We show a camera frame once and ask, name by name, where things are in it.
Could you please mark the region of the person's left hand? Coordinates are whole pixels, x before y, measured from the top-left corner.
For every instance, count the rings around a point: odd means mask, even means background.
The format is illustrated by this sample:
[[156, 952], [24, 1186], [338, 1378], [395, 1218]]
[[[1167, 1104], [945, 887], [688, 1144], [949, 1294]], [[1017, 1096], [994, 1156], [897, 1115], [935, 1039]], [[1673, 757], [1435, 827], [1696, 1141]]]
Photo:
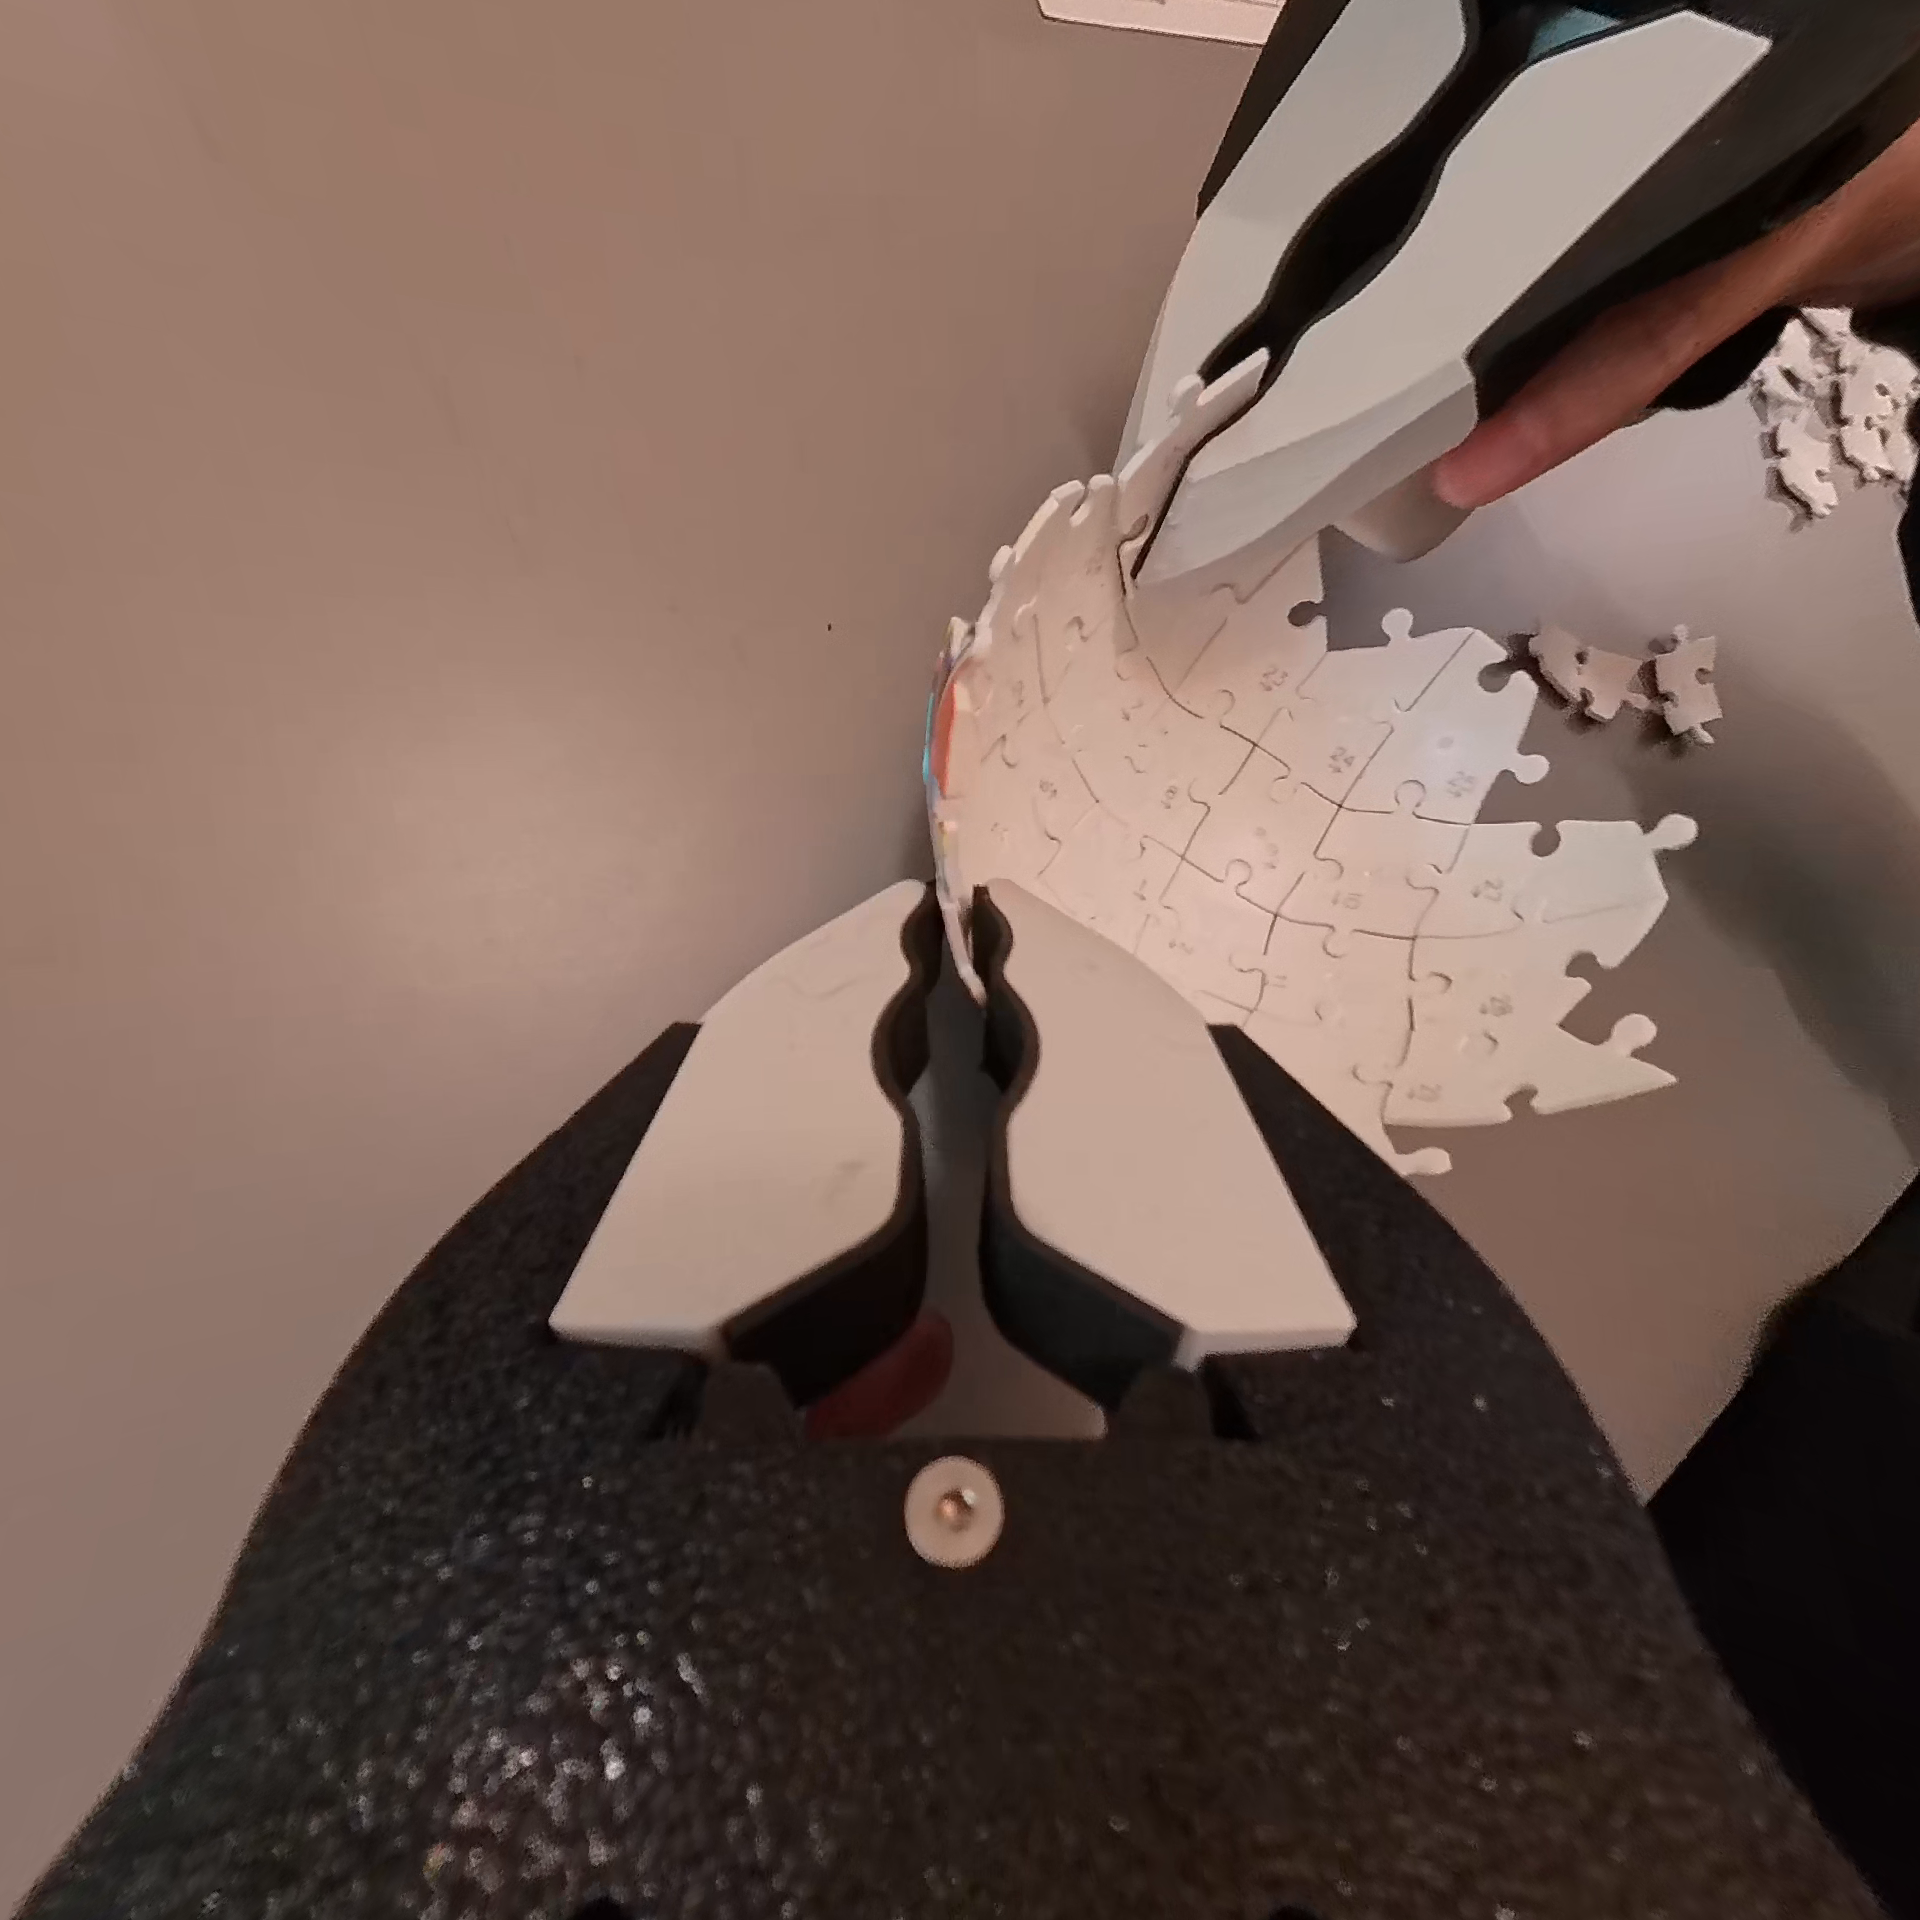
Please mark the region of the person's left hand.
[[948, 1319], [924, 1309], [881, 1355], [805, 1408], [805, 1439], [815, 1444], [863, 1442], [897, 1432], [940, 1398], [951, 1363]]

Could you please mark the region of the person's right hand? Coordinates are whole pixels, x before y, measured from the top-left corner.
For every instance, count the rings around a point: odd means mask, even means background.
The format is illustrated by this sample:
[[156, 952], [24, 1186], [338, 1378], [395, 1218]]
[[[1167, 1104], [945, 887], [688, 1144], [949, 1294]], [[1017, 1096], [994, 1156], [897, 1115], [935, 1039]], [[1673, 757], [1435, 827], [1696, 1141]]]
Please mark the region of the person's right hand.
[[1483, 508], [1642, 421], [1763, 322], [1807, 306], [1860, 317], [1916, 301], [1918, 129], [1793, 221], [1602, 315], [1434, 466], [1434, 498]]

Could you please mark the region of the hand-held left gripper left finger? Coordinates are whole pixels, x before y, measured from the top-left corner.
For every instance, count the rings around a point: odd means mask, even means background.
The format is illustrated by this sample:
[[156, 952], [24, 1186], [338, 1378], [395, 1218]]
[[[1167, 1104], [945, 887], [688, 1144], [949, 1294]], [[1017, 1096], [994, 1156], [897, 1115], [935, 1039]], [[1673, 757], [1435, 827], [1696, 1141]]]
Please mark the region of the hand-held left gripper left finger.
[[893, 1348], [928, 1284], [910, 1094], [943, 946], [933, 890], [897, 880], [715, 1001], [684, 1037], [551, 1334], [758, 1367], [800, 1408]]

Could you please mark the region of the white printed paper leaflet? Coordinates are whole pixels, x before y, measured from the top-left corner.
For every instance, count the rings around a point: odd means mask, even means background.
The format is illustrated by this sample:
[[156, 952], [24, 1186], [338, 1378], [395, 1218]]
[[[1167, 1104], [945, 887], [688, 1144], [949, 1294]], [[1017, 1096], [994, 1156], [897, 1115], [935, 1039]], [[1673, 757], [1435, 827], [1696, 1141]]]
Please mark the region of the white printed paper leaflet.
[[1192, 39], [1213, 44], [1261, 46], [1284, 3], [1035, 3], [1038, 12], [1058, 24], [1108, 33]]

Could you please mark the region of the single white puzzle piece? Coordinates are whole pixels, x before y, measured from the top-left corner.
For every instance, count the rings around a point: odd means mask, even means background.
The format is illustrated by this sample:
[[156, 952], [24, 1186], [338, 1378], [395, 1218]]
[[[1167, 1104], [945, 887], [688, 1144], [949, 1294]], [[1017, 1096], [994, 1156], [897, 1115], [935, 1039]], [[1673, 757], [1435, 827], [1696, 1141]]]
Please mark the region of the single white puzzle piece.
[[1115, 533], [1141, 538], [1164, 517], [1193, 455], [1253, 402], [1268, 367], [1256, 348], [1227, 373], [1204, 383], [1181, 376], [1165, 397], [1165, 419], [1115, 468]]
[[1610, 725], [1623, 712], [1647, 712], [1643, 657], [1597, 649], [1560, 626], [1525, 638], [1525, 657], [1541, 684], [1575, 716]]
[[1697, 636], [1685, 626], [1675, 626], [1651, 647], [1654, 701], [1672, 739], [1702, 749], [1713, 744], [1713, 729], [1722, 720], [1716, 660], [1716, 636]]

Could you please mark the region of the pile of white puzzle pieces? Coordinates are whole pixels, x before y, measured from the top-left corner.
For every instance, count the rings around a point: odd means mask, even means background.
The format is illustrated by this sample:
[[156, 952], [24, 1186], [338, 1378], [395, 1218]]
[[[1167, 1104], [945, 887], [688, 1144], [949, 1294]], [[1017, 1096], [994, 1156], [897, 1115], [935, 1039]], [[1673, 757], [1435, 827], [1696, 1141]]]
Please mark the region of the pile of white puzzle pieces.
[[1916, 362], [1869, 343], [1846, 306], [1802, 306], [1746, 379], [1768, 493], [1797, 525], [1877, 489], [1910, 498]]

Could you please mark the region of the partly built white puzzle ball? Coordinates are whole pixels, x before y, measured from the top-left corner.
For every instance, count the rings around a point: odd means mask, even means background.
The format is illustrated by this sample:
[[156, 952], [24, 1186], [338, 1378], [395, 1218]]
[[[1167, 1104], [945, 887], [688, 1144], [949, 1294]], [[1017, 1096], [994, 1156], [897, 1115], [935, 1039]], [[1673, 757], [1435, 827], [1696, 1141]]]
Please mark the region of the partly built white puzzle ball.
[[1331, 649], [1310, 544], [1253, 587], [1204, 588], [1147, 631], [1121, 585], [1118, 487], [1052, 493], [948, 631], [925, 716], [933, 885], [962, 979], [966, 922], [1014, 882], [1236, 1028], [1401, 1174], [1499, 1127], [1673, 1087], [1657, 1027], [1569, 1030], [1579, 964], [1620, 967], [1667, 908], [1667, 815], [1483, 825], [1535, 687], [1471, 629], [1391, 608]]

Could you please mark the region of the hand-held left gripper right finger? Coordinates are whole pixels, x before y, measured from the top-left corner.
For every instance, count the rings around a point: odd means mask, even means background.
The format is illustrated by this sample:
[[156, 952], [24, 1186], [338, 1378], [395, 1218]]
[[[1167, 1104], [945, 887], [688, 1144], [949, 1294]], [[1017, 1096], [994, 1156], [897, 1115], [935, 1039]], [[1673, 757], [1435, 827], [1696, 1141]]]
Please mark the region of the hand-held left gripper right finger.
[[1007, 879], [974, 893], [971, 967], [996, 1333], [1103, 1413], [1146, 1376], [1344, 1348], [1355, 1313], [1197, 1008]]

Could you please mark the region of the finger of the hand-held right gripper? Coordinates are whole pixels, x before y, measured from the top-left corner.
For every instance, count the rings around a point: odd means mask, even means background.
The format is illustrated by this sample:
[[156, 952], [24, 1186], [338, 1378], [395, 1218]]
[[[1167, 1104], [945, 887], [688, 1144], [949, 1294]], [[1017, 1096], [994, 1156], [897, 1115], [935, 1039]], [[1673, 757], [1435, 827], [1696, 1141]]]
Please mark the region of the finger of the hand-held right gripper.
[[1341, 531], [1460, 522], [1429, 471], [1493, 402], [1498, 335], [1772, 52], [1722, 16], [1286, 16], [1286, 80], [1207, 188], [1127, 450], [1167, 445], [1139, 587]]
[[1242, 440], [1322, 426], [1421, 458], [1467, 430], [1465, 362], [1502, 305], [1499, 5], [1288, 5], [1207, 173], [1115, 457], [1187, 374], [1256, 350], [1279, 398]]

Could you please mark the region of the person's black clothing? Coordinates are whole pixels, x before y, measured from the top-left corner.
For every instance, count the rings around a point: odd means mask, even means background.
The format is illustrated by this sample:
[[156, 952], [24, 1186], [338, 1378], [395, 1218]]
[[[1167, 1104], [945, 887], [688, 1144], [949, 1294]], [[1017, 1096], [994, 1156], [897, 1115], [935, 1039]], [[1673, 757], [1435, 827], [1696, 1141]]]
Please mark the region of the person's black clothing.
[[[1699, 904], [1916, 1156], [1916, 504], [1786, 588], [1813, 712], [1754, 725]], [[1703, 1639], [1886, 1916], [1918, 1912], [1918, 1180], [1772, 1309], [1650, 1517]]]

